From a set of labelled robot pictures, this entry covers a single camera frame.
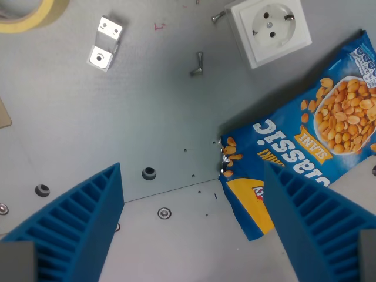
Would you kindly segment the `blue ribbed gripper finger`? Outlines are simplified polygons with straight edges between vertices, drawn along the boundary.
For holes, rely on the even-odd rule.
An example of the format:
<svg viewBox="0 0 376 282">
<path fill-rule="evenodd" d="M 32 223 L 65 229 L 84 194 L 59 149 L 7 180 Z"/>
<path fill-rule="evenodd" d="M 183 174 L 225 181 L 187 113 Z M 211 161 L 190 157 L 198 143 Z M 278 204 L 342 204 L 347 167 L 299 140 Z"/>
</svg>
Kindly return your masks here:
<svg viewBox="0 0 376 282">
<path fill-rule="evenodd" d="M 33 243 L 37 281 L 99 281 L 123 206 L 115 163 L 51 201 L 2 242 Z"/>
<path fill-rule="evenodd" d="M 265 162 L 264 204 L 299 281 L 360 281 L 368 210 L 290 169 Z"/>
</svg>

